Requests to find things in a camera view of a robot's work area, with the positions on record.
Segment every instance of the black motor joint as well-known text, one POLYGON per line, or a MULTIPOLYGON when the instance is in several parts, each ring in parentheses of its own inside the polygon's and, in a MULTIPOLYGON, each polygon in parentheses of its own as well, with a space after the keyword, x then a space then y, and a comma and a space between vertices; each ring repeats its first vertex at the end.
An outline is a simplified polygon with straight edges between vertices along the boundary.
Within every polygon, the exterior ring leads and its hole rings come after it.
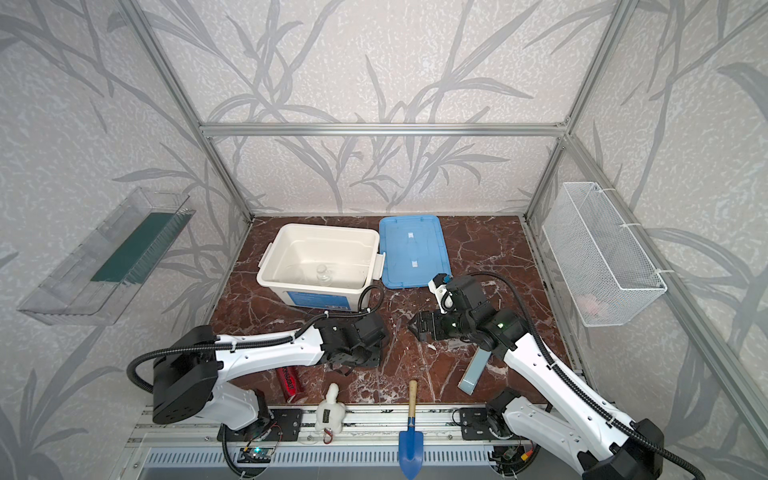
POLYGON ((377 367, 381 349, 389 341, 384 321, 375 312, 353 321, 321 320, 315 327, 323 338, 321 362, 349 367, 377 367))
POLYGON ((445 284, 453 302, 448 313, 440 310, 419 312, 409 321, 410 330, 420 342, 465 337, 483 350, 504 358, 507 349, 526 334, 525 321, 509 308, 496 310, 485 296, 482 286, 473 276, 457 276, 445 283, 441 273, 433 280, 436 286, 445 284))

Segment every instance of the wooden handle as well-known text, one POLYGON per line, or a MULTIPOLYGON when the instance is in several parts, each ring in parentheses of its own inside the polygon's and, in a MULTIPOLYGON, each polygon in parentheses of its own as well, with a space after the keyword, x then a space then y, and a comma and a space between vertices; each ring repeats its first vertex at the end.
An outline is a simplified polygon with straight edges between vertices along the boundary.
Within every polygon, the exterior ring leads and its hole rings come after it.
POLYGON ((415 380, 411 380, 411 382, 408 384, 408 417, 412 418, 416 416, 416 387, 419 386, 419 383, 415 380))

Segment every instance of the gray wall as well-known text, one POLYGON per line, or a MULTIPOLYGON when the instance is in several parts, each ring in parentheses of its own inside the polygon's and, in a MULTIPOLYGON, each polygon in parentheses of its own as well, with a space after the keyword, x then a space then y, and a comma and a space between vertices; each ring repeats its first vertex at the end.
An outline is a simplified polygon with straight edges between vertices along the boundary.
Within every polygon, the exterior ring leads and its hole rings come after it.
MULTIPOLYGON (((575 131, 766 392, 768 3, 655 4, 632 15, 575 131)), ((626 326, 581 325, 540 231, 558 185, 580 180, 566 156, 533 221, 598 389, 708 478, 768 478, 664 298, 626 326)))
POLYGON ((0 476, 105 478, 151 397, 127 362, 205 320, 245 234, 112 2, 0 5, 0 476), (46 326, 22 299, 136 186, 197 210, 113 326, 46 326))
MULTIPOLYGON (((206 122, 559 122, 614 0, 141 0, 206 122)), ((217 145, 257 213, 521 213, 550 138, 217 145)))

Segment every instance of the black mounting plate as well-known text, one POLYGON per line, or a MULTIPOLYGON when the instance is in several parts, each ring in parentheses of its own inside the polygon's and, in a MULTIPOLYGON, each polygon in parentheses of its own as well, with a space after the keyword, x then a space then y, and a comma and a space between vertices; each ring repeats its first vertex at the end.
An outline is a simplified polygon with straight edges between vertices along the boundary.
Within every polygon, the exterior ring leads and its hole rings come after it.
MULTIPOLYGON (((491 433, 488 424, 488 413, 485 407, 458 409, 459 425, 462 427, 462 440, 499 440, 491 433)), ((517 435, 512 435, 510 441, 522 439, 517 435)))
MULTIPOLYGON (((302 409, 270 409, 272 415, 274 415, 274 422, 277 423, 276 427, 272 427, 270 432, 263 439, 258 442, 295 442, 299 439, 299 429, 301 428, 301 416, 303 415, 302 409)), ((216 439, 221 442, 223 432, 227 432, 227 442, 247 442, 247 427, 242 430, 234 431, 222 425, 219 428, 219 433, 216 435, 216 439)))

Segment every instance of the green strip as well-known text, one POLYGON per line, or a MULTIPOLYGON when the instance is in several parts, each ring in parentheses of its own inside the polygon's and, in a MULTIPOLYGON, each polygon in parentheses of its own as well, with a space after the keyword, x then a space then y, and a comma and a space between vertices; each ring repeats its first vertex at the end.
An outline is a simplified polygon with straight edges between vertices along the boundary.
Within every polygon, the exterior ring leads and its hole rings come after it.
MULTIPOLYGON (((161 234, 163 229, 166 228, 168 222, 173 219, 174 214, 153 213, 147 215, 147 218, 131 233, 131 235, 118 247, 117 250, 104 262, 104 265, 96 272, 91 278, 91 282, 121 282, 128 275, 128 272, 134 268, 134 265, 139 259, 147 252, 147 249, 155 241, 158 235, 161 234)), ((180 228, 175 229, 172 235, 163 235, 163 238, 170 243, 176 238, 176 235, 187 224, 188 218, 181 223, 180 228)), ((163 255, 167 248, 158 248, 155 250, 155 255, 163 255)), ((148 263, 151 265, 146 268, 146 271, 140 272, 139 275, 131 275, 131 283, 144 283, 149 274, 154 268, 154 265, 160 258, 156 259, 144 259, 142 263, 148 263)))

